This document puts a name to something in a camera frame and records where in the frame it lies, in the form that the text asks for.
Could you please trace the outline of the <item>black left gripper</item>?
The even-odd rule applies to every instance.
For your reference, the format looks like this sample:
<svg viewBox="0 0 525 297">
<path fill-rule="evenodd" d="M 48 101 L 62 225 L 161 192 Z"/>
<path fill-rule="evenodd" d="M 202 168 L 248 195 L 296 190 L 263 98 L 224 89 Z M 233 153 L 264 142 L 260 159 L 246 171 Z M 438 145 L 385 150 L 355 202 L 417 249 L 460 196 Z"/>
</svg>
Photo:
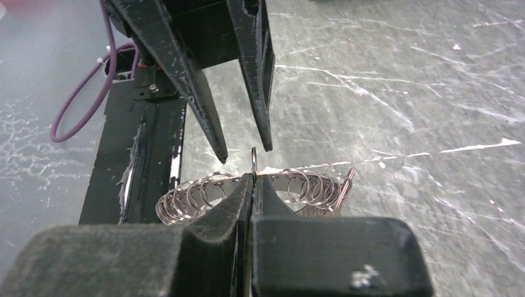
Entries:
<svg viewBox="0 0 525 297">
<path fill-rule="evenodd" d="M 265 1 L 111 4 L 189 104 L 221 163 L 226 163 L 228 150 L 202 68 L 234 59 L 241 66 L 263 147 L 267 152 L 273 149 L 269 106 L 275 54 Z"/>
</svg>

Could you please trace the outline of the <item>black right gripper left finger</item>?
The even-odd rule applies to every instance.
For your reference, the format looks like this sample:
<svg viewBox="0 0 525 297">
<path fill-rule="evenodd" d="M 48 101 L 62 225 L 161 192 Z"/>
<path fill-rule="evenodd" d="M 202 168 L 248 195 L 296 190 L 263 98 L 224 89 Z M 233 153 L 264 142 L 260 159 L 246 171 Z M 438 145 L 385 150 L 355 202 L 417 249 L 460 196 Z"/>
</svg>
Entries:
<svg viewBox="0 0 525 297">
<path fill-rule="evenodd" d="M 34 236 L 2 296 L 249 296 L 253 178 L 188 225 L 60 226 Z"/>
</svg>

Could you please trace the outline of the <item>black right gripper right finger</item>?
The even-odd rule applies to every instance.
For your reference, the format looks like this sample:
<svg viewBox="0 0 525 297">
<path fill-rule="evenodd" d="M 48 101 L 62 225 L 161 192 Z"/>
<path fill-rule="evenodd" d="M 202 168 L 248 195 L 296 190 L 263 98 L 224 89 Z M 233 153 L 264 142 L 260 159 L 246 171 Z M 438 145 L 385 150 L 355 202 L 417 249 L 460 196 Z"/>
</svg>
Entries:
<svg viewBox="0 0 525 297">
<path fill-rule="evenodd" d="M 417 237 L 389 217 L 301 217 L 267 187 L 251 217 L 253 296 L 433 296 Z"/>
</svg>

